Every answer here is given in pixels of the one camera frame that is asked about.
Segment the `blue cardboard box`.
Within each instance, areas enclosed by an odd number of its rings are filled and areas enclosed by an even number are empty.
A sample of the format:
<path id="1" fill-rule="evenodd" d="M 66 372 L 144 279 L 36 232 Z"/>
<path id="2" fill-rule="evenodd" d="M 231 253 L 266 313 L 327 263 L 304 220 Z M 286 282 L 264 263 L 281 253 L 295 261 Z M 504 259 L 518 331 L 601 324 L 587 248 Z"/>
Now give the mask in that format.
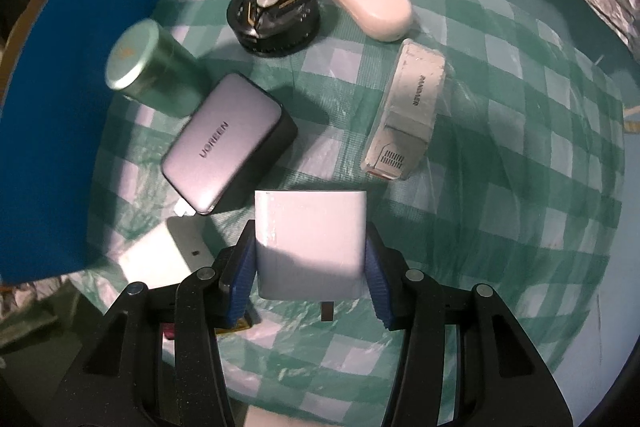
<path id="1" fill-rule="evenodd" d="M 30 0 L 1 60 L 1 282 L 82 269 L 113 93 L 105 64 L 158 0 Z"/>

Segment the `black round fan gadget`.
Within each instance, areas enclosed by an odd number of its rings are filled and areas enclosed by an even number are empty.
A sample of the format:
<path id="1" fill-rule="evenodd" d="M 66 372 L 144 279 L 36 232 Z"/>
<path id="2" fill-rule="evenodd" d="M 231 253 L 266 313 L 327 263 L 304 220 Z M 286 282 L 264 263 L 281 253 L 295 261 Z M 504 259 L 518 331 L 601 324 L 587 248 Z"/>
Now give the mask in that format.
<path id="1" fill-rule="evenodd" d="M 314 40 L 320 29 L 320 6 L 318 0 L 231 0 L 227 23 L 247 52 L 280 57 Z"/>

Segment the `white charger with port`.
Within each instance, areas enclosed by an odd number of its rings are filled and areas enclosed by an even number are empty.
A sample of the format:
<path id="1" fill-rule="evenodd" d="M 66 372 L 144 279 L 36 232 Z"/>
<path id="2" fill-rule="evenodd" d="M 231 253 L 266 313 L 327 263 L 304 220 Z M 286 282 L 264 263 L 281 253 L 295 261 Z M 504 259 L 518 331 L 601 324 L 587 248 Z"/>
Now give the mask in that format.
<path id="1" fill-rule="evenodd" d="M 160 222 L 117 257 L 126 281 L 155 289 L 179 284 L 198 269 L 210 267 L 214 256 L 203 231 L 202 220 L 195 216 Z"/>

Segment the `green round tin can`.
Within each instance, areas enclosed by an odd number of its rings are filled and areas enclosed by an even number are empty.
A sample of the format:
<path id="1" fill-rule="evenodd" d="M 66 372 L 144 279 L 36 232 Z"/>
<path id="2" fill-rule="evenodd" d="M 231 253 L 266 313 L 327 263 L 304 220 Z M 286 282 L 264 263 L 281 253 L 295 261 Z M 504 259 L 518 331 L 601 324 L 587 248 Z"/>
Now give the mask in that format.
<path id="1" fill-rule="evenodd" d="M 114 43 L 105 65 L 105 83 L 160 113 L 184 118 L 209 94 L 206 68 L 155 20 L 139 20 Z"/>

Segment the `white square charger block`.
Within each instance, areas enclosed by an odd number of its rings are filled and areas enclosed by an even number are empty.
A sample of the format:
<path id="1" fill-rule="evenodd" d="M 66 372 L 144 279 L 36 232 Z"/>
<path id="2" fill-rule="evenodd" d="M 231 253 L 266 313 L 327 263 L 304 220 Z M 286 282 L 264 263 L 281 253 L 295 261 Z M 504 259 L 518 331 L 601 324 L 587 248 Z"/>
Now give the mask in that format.
<path id="1" fill-rule="evenodd" d="M 257 191 L 259 296 L 338 303 L 363 294 L 367 193 Z"/>

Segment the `green checkered tablecloth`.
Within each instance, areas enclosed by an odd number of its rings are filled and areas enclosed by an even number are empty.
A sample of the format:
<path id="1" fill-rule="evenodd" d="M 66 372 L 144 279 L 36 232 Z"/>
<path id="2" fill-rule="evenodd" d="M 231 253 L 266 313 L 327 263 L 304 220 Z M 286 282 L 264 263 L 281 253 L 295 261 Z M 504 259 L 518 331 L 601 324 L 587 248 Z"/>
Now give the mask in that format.
<path id="1" fill-rule="evenodd" d="M 546 24 L 506 0 L 410 0 L 410 38 L 446 56 L 432 142 L 408 180 L 367 176 L 360 158 L 398 44 L 367 38 L 332 0 L 306 50 L 247 54 L 230 0 L 160 0 L 153 17 L 214 80 L 242 72 L 273 93 L 299 134 L 265 188 L 368 193 L 368 218 L 410 267 L 439 283 L 486 282 L 552 371 L 582 328 L 620 221 L 623 102 L 614 82 Z M 115 96 L 89 208 L 91 268 L 73 284 L 102 312 L 126 285 L 116 256 L 172 213 L 160 160 L 183 125 Z M 252 303 L 262 319 L 219 340 L 230 395 L 344 426 L 379 426 L 401 334 L 366 295 L 321 324 L 315 303 Z"/>

